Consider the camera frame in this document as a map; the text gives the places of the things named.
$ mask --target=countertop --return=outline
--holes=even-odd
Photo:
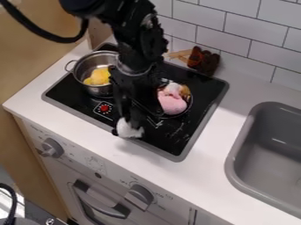
[[[67,62],[90,51],[87,41],[84,41],[7,100],[4,108],[232,224],[301,224],[298,218],[240,192],[224,173],[224,161],[250,110],[265,101],[301,108],[301,92],[237,71],[218,70],[217,77],[227,81],[230,89],[187,158],[181,163],[174,163],[41,99],[41,94],[65,75],[63,68]],[[104,140],[106,149],[100,149],[99,145]]]

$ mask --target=black cable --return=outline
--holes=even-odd
[[[0,183],[0,189],[4,189],[7,192],[10,193],[11,195],[11,211],[7,217],[7,219],[4,222],[4,225],[14,225],[15,223],[15,213],[16,213],[16,209],[17,209],[17,204],[18,204],[18,199],[17,199],[17,194],[15,193],[15,191],[8,185],[6,184],[1,184]]]
[[[31,20],[29,20],[21,11],[19,11],[13,4],[8,2],[8,0],[0,0],[0,4],[2,4],[2,6],[7,10],[7,12],[13,18],[15,18],[21,25],[23,25],[29,31],[41,36],[44,39],[52,40],[54,42],[58,42],[58,43],[76,42],[77,40],[80,40],[84,36],[86,30],[88,29],[89,20],[83,19],[81,24],[81,30],[77,36],[68,37],[68,38],[60,37],[39,28],[36,24],[34,24]]]

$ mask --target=black stovetop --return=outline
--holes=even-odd
[[[105,44],[99,50],[116,51],[117,49],[116,46]],[[144,126],[144,137],[135,142],[173,161],[181,161],[192,148],[209,117],[217,108],[217,104],[228,90],[228,84],[169,63],[164,63],[160,70],[159,76],[189,87],[192,93],[192,105],[179,117],[162,119],[150,116]],[[114,127],[119,119],[112,98],[91,97],[72,74],[66,75],[46,91],[43,99],[99,127],[103,127],[103,124]],[[102,105],[108,105],[111,112],[102,113],[99,110]]]

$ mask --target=pot handle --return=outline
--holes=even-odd
[[[77,60],[71,60],[70,62],[68,62],[66,65],[65,65],[65,70],[67,71],[67,72],[71,72],[72,71],[72,69],[68,69],[68,67],[69,67],[69,65],[71,64],[71,63],[73,63],[73,62],[77,62]]]

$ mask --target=stainless steel pot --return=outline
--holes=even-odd
[[[103,85],[88,85],[84,84],[84,80],[91,76],[92,72],[97,68],[107,67],[117,64],[118,53],[111,51],[98,51],[88,54],[79,59],[74,68],[73,76],[80,82],[84,89],[94,97],[110,97],[113,94],[113,86],[108,84]],[[68,66],[75,61],[67,63],[65,69],[68,70]]]

